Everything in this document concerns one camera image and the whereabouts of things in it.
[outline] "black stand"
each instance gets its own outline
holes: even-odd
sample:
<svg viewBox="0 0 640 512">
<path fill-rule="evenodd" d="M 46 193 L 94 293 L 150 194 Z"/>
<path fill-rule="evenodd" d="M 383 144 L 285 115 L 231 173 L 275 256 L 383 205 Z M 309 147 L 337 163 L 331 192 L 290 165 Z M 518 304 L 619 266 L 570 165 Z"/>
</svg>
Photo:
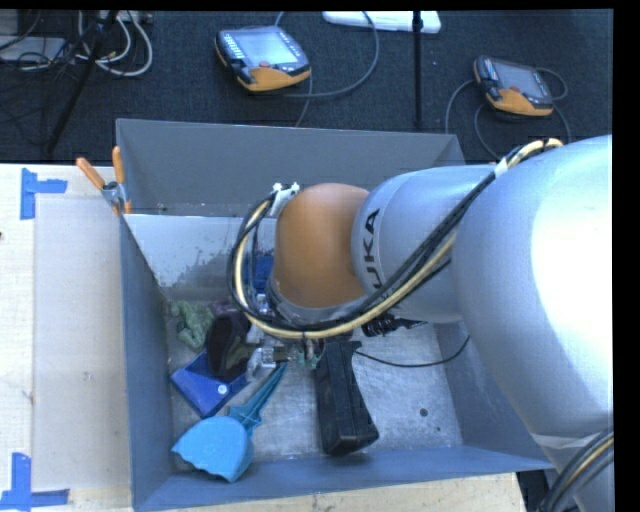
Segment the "black stand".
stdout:
<svg viewBox="0 0 640 512">
<path fill-rule="evenodd" d="M 422 121 L 422 46 L 420 44 L 420 33 L 424 23 L 421 11 L 413 11 L 413 57 L 415 70 L 415 94 L 416 94 L 416 118 L 414 120 L 417 130 L 423 129 Z"/>
<path fill-rule="evenodd" d="M 76 103 L 78 102 L 78 98 L 80 97 L 80 93 L 84 89 L 87 80 L 89 79 L 89 75 L 95 66 L 97 56 L 102 51 L 102 46 L 104 45 L 104 40 L 106 35 L 108 34 L 111 27 L 113 27 L 116 16 L 118 15 L 118 9 L 110 9 L 107 14 L 106 20 L 99 19 L 96 24 L 96 38 L 93 43 L 93 47 L 91 48 L 91 53 L 89 54 L 89 59 L 87 65 L 82 70 L 82 75 L 78 79 L 76 87 L 69 99 L 69 102 L 65 105 L 62 114 L 58 118 L 58 122 L 56 123 L 55 128 L 53 129 L 53 134 L 51 135 L 51 139 L 47 143 L 47 146 L 44 149 L 44 158 L 45 160 L 50 160 L 53 157 L 53 151 L 58 145 L 58 141 L 64 131 L 67 123 L 69 121 L 69 117 L 71 117 L 71 112 L 73 112 Z"/>
</svg>

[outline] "white table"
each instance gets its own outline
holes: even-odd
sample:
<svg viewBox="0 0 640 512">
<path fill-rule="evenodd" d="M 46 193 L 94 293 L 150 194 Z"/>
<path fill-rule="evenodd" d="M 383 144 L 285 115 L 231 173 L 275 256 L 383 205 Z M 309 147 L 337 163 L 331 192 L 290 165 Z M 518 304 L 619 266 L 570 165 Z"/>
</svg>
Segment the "white table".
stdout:
<svg viewBox="0 0 640 512">
<path fill-rule="evenodd" d="M 39 181 L 68 184 L 64 194 L 36 194 L 30 220 L 20 219 L 23 167 Z M 114 180 L 112 168 L 98 171 Z M 68 504 L 51 510 L 132 510 L 117 224 L 75 166 L 0 165 L 0 491 L 10 487 L 11 454 L 23 453 L 32 458 L 33 491 L 71 489 Z M 193 510 L 256 507 L 525 511 L 511 473 Z"/>
</svg>

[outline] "black object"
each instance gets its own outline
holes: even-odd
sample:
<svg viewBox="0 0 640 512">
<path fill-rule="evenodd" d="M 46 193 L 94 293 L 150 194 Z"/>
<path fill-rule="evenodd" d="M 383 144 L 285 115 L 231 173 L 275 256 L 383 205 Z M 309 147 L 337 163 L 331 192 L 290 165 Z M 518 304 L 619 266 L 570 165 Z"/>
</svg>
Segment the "black object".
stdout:
<svg viewBox="0 0 640 512">
<path fill-rule="evenodd" d="M 214 302 L 214 320 L 207 331 L 205 348 L 211 373 L 230 381 L 244 373 L 252 347 L 246 344 L 251 324 L 244 313 L 228 302 Z"/>
<path fill-rule="evenodd" d="M 215 50 L 238 83 L 253 92 L 289 87 L 311 72 L 301 46 L 275 25 L 222 30 Z"/>
<path fill-rule="evenodd" d="M 113 27 L 113 25 L 115 24 L 117 15 L 118 15 L 118 9 L 110 9 L 105 20 L 102 20 L 100 18 L 98 18 L 97 20 L 96 29 L 95 29 L 96 39 L 95 39 L 95 42 L 93 43 L 93 47 L 91 48 L 91 53 L 89 54 L 88 62 L 82 71 L 82 75 L 80 75 L 80 78 L 76 83 L 76 87 L 73 90 L 73 93 L 71 94 L 71 98 L 69 99 L 69 102 L 65 105 L 64 110 L 62 111 L 62 114 L 60 114 L 60 117 L 58 118 L 58 122 L 56 123 L 56 126 L 53 129 L 53 134 L 51 135 L 51 140 L 45 147 L 45 158 L 47 159 L 50 159 L 53 156 L 53 150 L 58 145 L 58 141 L 62 136 L 62 132 L 64 132 L 64 129 L 66 128 L 67 123 L 69 122 L 71 113 L 73 112 L 73 109 L 75 108 L 76 103 L 78 102 L 80 93 L 82 93 L 82 90 L 84 89 L 84 86 L 87 83 L 87 80 L 89 79 L 89 75 L 91 74 L 91 71 L 95 67 L 95 63 L 98 58 L 98 55 L 102 51 L 102 46 L 104 45 L 104 40 L 106 38 L 106 35 L 108 34 L 111 27 Z"/>
<path fill-rule="evenodd" d="M 535 68 L 481 55 L 473 62 L 473 72 L 496 113 L 544 117 L 553 112 L 549 87 Z"/>
<path fill-rule="evenodd" d="M 393 332 L 400 327 L 406 327 L 410 329 L 416 325 L 423 324 L 424 322 L 418 320 L 405 320 L 404 318 L 396 318 L 389 313 L 383 313 L 377 316 L 373 320 L 365 323 L 362 326 L 362 332 L 368 338 L 375 336 L 384 336 L 387 333 Z"/>
<path fill-rule="evenodd" d="M 413 29 L 413 57 L 416 91 L 415 125 L 418 130 L 422 130 L 422 46 L 420 33 L 422 32 L 422 27 L 424 27 L 424 22 L 422 21 L 421 11 L 413 11 L 411 27 Z"/>
<path fill-rule="evenodd" d="M 379 437 L 351 366 L 359 341 L 332 338 L 315 370 L 316 400 L 322 448 L 328 455 L 346 455 Z"/>
</svg>

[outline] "blue plastic object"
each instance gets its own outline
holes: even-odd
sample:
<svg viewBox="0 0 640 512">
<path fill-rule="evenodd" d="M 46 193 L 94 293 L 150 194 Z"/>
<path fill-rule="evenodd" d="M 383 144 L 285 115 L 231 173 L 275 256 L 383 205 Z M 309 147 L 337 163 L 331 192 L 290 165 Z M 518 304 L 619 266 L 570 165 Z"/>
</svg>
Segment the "blue plastic object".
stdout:
<svg viewBox="0 0 640 512">
<path fill-rule="evenodd" d="M 278 387 L 286 368 L 286 364 L 280 365 L 246 404 L 229 408 L 229 417 L 235 418 L 245 428 L 249 437 L 252 437 L 253 430 L 262 424 L 260 411 Z"/>
<path fill-rule="evenodd" d="M 187 366 L 176 370 L 171 375 L 171 382 L 201 418 L 216 414 L 247 385 L 244 374 L 230 381 L 214 376 L 209 369 L 206 350 Z"/>
<path fill-rule="evenodd" d="M 63 194 L 67 190 L 64 180 L 38 181 L 38 175 L 22 168 L 22 196 L 20 198 L 20 219 L 33 219 L 36 216 L 36 193 Z"/>
<path fill-rule="evenodd" d="M 31 507 L 65 505 L 69 489 L 62 491 L 31 492 L 31 458 L 22 453 L 11 455 L 11 489 L 0 495 L 0 510 L 22 510 Z"/>
<path fill-rule="evenodd" d="M 196 468 L 235 482 L 253 460 L 254 429 L 262 423 L 260 411 L 269 401 L 286 364 L 277 368 L 244 405 L 230 407 L 228 416 L 206 418 L 191 427 L 172 451 Z"/>
</svg>

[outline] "blue handle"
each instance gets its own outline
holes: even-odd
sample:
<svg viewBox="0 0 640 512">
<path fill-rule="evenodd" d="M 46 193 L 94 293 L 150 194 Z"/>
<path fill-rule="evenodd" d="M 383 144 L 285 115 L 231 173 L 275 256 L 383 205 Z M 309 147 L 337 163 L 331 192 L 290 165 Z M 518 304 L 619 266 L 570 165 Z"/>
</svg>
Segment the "blue handle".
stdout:
<svg viewBox="0 0 640 512">
<path fill-rule="evenodd" d="M 229 408 L 229 416 L 242 424 L 249 437 L 253 436 L 253 429 L 262 423 L 260 411 L 278 387 L 286 368 L 287 363 L 281 364 L 246 404 Z"/>
</svg>

